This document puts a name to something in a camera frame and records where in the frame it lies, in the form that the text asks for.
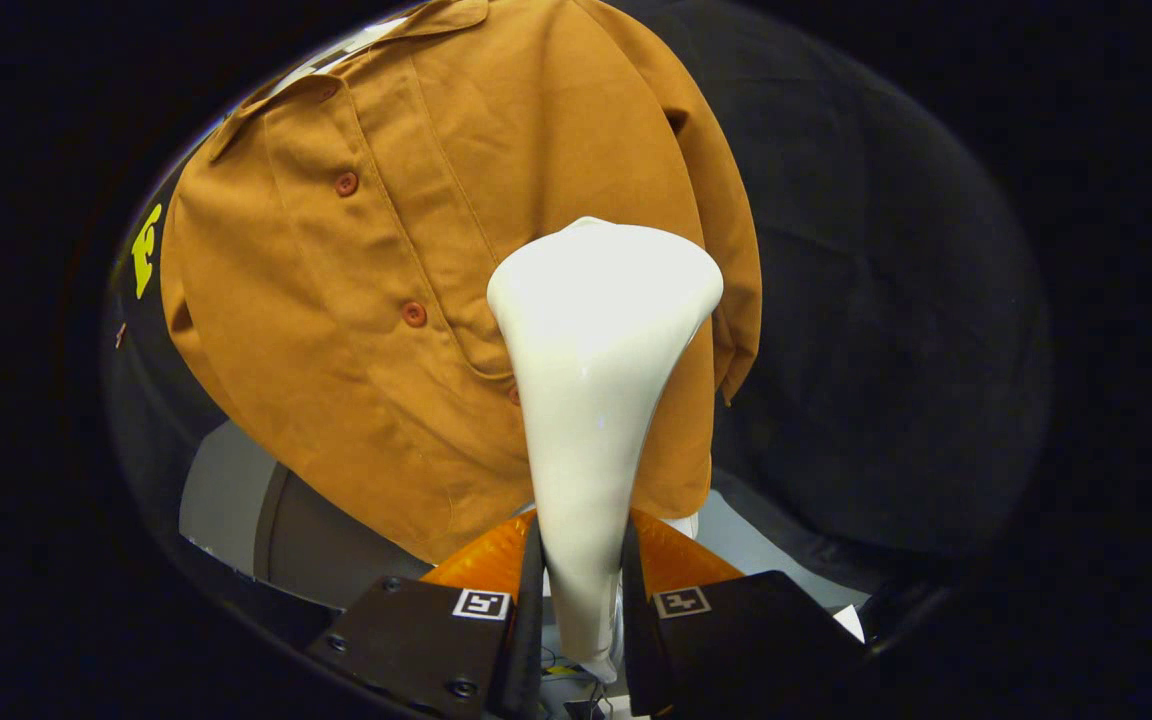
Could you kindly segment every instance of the black background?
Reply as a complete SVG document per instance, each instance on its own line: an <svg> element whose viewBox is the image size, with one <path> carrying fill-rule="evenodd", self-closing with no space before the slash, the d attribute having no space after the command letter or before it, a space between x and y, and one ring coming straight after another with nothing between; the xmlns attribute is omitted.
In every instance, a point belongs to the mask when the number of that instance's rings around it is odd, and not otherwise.
<svg viewBox="0 0 1152 720"><path fill-rule="evenodd" d="M1152 715L1152 9L790 3L996 174L1058 343L1039 482L864 705ZM374 3L0 5L0 717L319 717L351 696L189 588L105 446L100 293L183 142Z"/></svg>

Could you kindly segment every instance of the white surface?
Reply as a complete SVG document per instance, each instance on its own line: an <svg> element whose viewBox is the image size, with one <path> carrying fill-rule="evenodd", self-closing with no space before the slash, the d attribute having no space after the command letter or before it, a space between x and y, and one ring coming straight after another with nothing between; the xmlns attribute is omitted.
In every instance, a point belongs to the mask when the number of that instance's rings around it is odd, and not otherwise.
<svg viewBox="0 0 1152 720"><path fill-rule="evenodd" d="M180 533L251 577L256 529L275 465L233 420L212 430L198 445L180 493Z"/></svg>
<svg viewBox="0 0 1152 720"><path fill-rule="evenodd" d="M861 630L861 616L856 615L856 606L849 605L843 609L836 612L833 619L838 621L839 624L847 628L847 631L855 635L856 639L859 642L865 642L865 632Z"/></svg>
<svg viewBox="0 0 1152 720"><path fill-rule="evenodd" d="M488 281L518 384L562 651L591 670L612 646L652 415L722 290L718 265L691 241L596 218L526 243Z"/></svg>
<svg viewBox="0 0 1152 720"><path fill-rule="evenodd" d="M785 573L823 607L859 606L869 600L869 593L833 583L797 564L774 543L763 537L755 525L741 518L717 491L708 492L708 498L700 508L700 532L696 535L696 541L714 555L732 562L732 566L745 575L767 570Z"/></svg>

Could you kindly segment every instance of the black cloth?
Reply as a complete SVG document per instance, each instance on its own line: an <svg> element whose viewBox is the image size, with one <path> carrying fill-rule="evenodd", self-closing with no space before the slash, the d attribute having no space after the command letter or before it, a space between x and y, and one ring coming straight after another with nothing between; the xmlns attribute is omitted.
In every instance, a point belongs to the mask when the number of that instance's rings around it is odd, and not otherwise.
<svg viewBox="0 0 1152 720"><path fill-rule="evenodd" d="M755 214L759 357L714 446L749 487L728 492L852 588L979 552L1037 461L1052 361L1037 265L988 173L900 88L786 23L612 5L692 74Z"/></svg>

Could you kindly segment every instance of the shirt collar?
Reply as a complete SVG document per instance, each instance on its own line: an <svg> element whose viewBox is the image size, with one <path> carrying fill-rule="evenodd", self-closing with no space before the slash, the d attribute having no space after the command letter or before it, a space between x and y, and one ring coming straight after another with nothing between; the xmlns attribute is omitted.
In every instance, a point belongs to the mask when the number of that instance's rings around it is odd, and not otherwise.
<svg viewBox="0 0 1152 720"><path fill-rule="evenodd" d="M482 23L487 16L488 0L433 0L430 3L417 5L415 8L399 10L399 13L380 20L384 23L389 22L389 20L407 18L407 22L401 24L401 26L394 28L388 35L381 37L380 40L374 41L372 47L385 41L402 40L404 37L426 37L460 31L460 29L476 26L476 24ZM233 141L234 136L238 135L238 129L247 126L248 119L251 119L257 111L260 111L270 100L273 100L273 97L266 94L274 86L278 86L279 81L287 77L287 74L293 73L294 69L296 67L288 68L287 71L280 73L278 77L262 85L259 90L250 94L215 129L214 135L211 136L210 141L206 141L209 145L206 156L211 162L220 159L220 156L229 146L229 141Z"/></svg>

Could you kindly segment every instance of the cable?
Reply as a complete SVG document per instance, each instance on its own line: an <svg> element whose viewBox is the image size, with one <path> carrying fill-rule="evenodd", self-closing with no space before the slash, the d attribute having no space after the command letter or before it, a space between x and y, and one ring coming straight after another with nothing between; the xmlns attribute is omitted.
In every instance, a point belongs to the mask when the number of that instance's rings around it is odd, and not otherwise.
<svg viewBox="0 0 1152 720"><path fill-rule="evenodd" d="M602 681L601 680L599 680L599 682L596 682L594 683L594 689L591 689L591 691L589 692L589 702L588 702L589 703L589 720L594 720L594 707L598 707L598 705L596 705L596 703L594 703L594 695L598 694L600 691L600 689L602 689Z"/></svg>

